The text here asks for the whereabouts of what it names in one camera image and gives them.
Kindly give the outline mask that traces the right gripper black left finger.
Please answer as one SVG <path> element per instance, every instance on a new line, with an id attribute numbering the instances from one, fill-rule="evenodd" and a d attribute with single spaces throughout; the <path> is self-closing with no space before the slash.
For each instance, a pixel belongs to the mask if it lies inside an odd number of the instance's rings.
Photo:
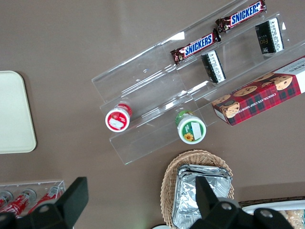
<path id="1" fill-rule="evenodd" d="M 43 202 L 16 220 L 17 229 L 72 229 L 89 201 L 86 177 L 78 177 L 58 200 Z"/>

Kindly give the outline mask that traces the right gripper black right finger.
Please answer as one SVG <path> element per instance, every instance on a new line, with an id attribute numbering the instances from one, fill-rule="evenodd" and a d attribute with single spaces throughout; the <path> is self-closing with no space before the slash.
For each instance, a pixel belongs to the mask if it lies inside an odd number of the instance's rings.
<path id="1" fill-rule="evenodd" d="M 196 202 L 202 218 L 192 229 L 291 229 L 291 224 L 279 212 L 258 208 L 253 215 L 244 212 L 229 198 L 218 198 L 205 177 L 196 177 Z"/>

